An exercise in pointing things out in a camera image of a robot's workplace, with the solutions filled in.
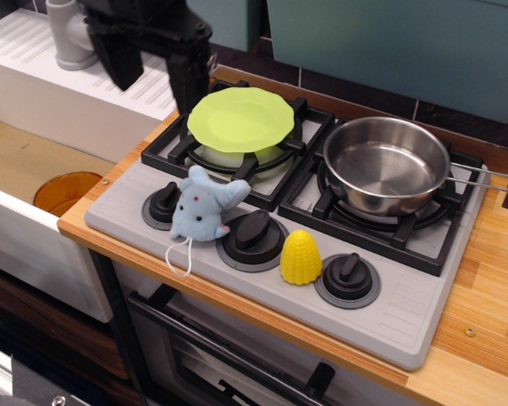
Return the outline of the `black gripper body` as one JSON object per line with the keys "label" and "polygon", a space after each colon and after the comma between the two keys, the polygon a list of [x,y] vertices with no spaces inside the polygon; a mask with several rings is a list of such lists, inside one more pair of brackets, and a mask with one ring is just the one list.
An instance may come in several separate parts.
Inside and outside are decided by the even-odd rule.
{"label": "black gripper body", "polygon": [[132,49],[155,55],[207,52],[210,25],[185,1],[82,1],[99,52]]}

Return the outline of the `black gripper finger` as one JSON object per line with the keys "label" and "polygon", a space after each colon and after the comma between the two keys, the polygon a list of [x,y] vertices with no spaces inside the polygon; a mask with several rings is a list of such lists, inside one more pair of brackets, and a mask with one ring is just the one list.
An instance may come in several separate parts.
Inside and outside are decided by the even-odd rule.
{"label": "black gripper finger", "polygon": [[167,47],[165,59],[169,83],[180,114],[190,114],[207,95],[211,56],[210,46],[189,48],[186,51]]}
{"label": "black gripper finger", "polygon": [[141,52],[122,34],[91,33],[94,50],[113,83],[128,90],[143,74]]}

